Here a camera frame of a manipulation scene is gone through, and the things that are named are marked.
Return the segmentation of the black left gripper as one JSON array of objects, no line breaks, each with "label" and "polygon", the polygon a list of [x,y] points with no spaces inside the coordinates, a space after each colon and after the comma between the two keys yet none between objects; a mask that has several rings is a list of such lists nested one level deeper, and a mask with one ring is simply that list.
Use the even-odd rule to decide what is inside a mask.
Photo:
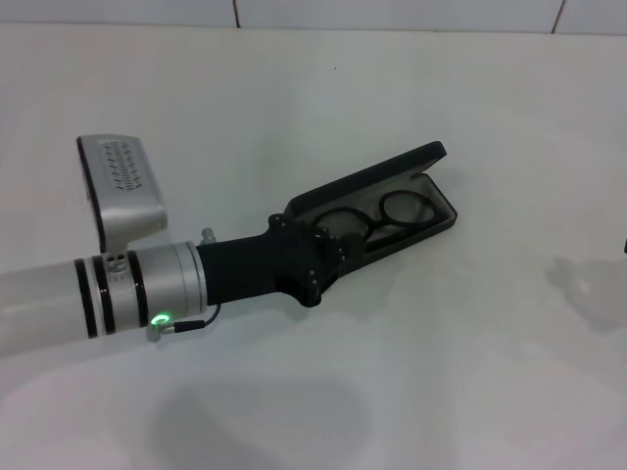
[{"label": "black left gripper", "polygon": [[360,232],[335,234],[275,214],[261,235],[196,250],[210,306],[280,293],[313,307],[336,281],[363,266],[365,240]]}]

